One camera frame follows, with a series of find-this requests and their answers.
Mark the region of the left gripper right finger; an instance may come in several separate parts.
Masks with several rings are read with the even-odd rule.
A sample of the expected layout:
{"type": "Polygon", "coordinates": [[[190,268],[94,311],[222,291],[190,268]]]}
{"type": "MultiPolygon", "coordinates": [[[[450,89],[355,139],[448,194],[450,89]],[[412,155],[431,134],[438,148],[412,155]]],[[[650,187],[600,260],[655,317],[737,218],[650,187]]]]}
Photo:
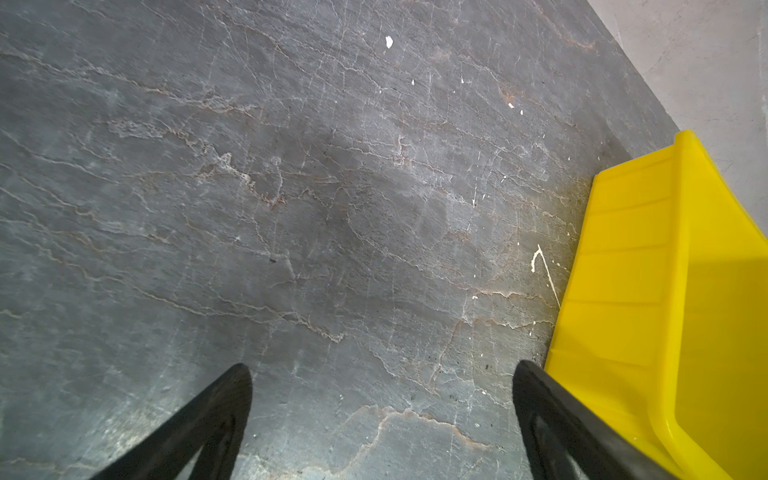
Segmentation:
{"type": "Polygon", "coordinates": [[[515,413],[535,479],[672,479],[540,366],[520,361],[512,381],[515,413]]]}

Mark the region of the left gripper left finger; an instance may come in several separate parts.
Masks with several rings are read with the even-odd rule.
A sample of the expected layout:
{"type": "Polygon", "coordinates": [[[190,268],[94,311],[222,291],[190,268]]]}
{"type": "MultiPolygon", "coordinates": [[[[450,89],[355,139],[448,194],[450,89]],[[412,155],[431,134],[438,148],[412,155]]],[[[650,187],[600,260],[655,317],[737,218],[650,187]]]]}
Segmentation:
{"type": "Polygon", "coordinates": [[[229,479],[252,405],[248,367],[237,363],[158,429],[94,477],[175,479],[187,464],[192,479],[229,479]]]}

